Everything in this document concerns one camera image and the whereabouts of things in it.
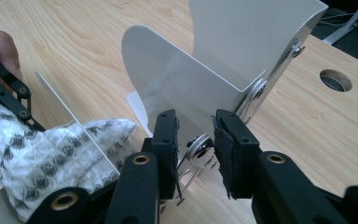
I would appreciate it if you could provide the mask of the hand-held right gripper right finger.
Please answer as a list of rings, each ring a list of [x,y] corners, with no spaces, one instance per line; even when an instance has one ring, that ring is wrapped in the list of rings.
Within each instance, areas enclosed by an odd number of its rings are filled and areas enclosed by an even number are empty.
[[[213,120],[215,155],[227,195],[250,199],[260,224],[347,224],[344,216],[288,156],[263,151],[234,113]]]

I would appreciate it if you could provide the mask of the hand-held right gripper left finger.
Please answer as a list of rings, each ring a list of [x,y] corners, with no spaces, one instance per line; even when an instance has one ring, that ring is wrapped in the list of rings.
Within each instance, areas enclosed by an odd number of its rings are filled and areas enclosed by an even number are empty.
[[[104,224],[159,224],[159,203],[178,186],[177,132],[173,109],[158,114],[153,136],[124,162]]]

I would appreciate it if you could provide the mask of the white black patterned knitted cloth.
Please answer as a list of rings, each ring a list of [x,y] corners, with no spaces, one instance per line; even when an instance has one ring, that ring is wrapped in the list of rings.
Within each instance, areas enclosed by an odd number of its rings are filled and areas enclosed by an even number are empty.
[[[131,119],[116,118],[34,131],[0,104],[0,185],[19,219],[28,221],[59,189],[92,194],[118,179],[135,127]]]

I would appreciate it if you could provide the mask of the grey metal expandable rack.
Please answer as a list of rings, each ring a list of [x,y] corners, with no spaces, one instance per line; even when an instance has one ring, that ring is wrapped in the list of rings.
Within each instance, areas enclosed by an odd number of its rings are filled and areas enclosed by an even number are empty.
[[[121,42],[137,119],[154,136],[158,114],[174,110],[182,145],[213,136],[219,109],[249,121],[327,9],[321,0],[189,0],[189,7],[192,53],[143,25]]]

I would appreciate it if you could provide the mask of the white desk frame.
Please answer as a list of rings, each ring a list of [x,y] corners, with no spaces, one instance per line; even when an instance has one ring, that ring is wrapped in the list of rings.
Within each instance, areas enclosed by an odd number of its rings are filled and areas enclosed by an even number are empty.
[[[335,30],[334,33],[324,38],[323,42],[328,45],[334,45],[335,43],[338,42],[338,40],[340,40],[342,37],[344,37],[354,29],[354,25],[357,21],[358,21],[358,8],[344,25],[340,26],[337,30]]]

